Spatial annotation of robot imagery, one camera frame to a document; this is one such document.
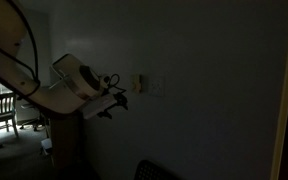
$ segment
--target wall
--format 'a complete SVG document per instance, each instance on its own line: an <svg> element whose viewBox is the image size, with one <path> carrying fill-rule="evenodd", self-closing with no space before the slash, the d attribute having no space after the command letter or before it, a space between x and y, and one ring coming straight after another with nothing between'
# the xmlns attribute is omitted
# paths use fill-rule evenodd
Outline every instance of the wall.
<svg viewBox="0 0 288 180"><path fill-rule="evenodd" d="M132 179L142 159L183 179L269 179L288 1L62 0L50 18L53 60L72 53L128 90L128 111L85 121L104 180ZM158 76L163 97L147 92Z"/></svg>
<svg viewBox="0 0 288 180"><path fill-rule="evenodd" d="M41 86L50 85L50 70L51 61L51 45L49 33L49 16L45 13L40 13L34 10L25 9L25 17L30 24L34 39L37 46L38 62L39 62L39 79ZM23 44L19 50L17 58L29 65L33 70L34 52L31 40L27 34ZM37 111L34 109L22 109L21 105L27 103L25 100L17 101L17 120L27 120L37 117Z"/></svg>

